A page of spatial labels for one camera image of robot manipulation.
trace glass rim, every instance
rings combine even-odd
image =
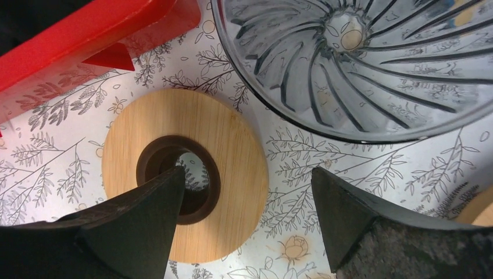
[[[220,15],[220,6],[219,1],[221,0],[211,0],[212,4],[212,16],[214,19],[214,23],[216,25],[217,34],[219,37],[219,41],[223,46],[224,53],[228,57],[232,67],[234,68],[236,74],[243,81],[245,86],[261,101],[268,109],[274,112],[277,116],[281,117],[285,121],[293,124],[294,126],[301,128],[310,133],[316,134],[318,136],[328,138],[331,140],[348,142],[352,144],[401,144],[412,141],[421,141],[427,138],[436,137],[439,135],[446,134],[463,126],[472,124],[482,118],[493,113],[493,101],[485,102],[481,106],[473,109],[467,113],[465,113],[462,117],[457,119],[451,119],[444,123],[441,123],[436,126],[421,128],[411,133],[406,134],[375,134],[375,133],[357,133],[357,134],[345,134],[338,133],[336,130],[328,129],[327,131],[321,131],[311,125],[306,123],[303,120],[295,117],[292,111],[282,107],[276,106],[274,103],[270,102],[267,98],[265,98],[261,93],[262,88],[258,86],[258,83],[255,80],[252,80],[250,77],[243,75],[246,73],[245,68],[240,63],[239,58],[236,54],[230,53],[231,49],[234,49],[230,40],[228,40],[228,35],[226,32],[226,28],[223,26],[226,22],[223,21]]]

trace wood grain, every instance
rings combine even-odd
[[[455,221],[483,227],[493,226],[493,187],[478,194],[466,205]]]
[[[202,93],[160,90],[126,107],[111,126],[102,158],[108,198],[137,186],[142,150],[165,135],[201,144],[219,169],[221,193],[213,212],[192,225],[178,225],[170,259],[203,263],[242,245],[258,225],[269,176],[262,146],[239,113]]]

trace black plastic piece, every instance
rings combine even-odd
[[[493,227],[425,216],[319,167],[312,190],[338,279],[493,278]]]
[[[0,227],[0,277],[163,279],[184,190],[176,167],[53,223]]]

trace black object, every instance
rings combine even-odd
[[[402,208],[322,168],[312,190],[338,279],[493,278],[493,228]]]
[[[179,225],[197,223],[214,210],[221,192],[221,178],[214,159],[198,142],[181,135],[165,135],[152,141],[140,154],[137,161],[137,185],[142,185],[164,170],[176,165],[180,156],[193,153],[202,161],[209,183],[199,191],[185,188],[178,215]]]
[[[90,2],[92,0],[0,0],[0,56]]]
[[[176,167],[56,222],[0,227],[0,277],[162,279],[184,190]]]

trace circular hole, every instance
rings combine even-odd
[[[185,194],[179,216],[190,215],[199,210],[209,197],[209,173],[202,160],[192,152],[182,154],[175,165],[185,168]]]
[[[137,185],[174,166],[185,168],[185,191],[177,224],[197,223],[212,212],[220,192],[217,166],[197,142],[176,135],[151,142],[137,162]]]

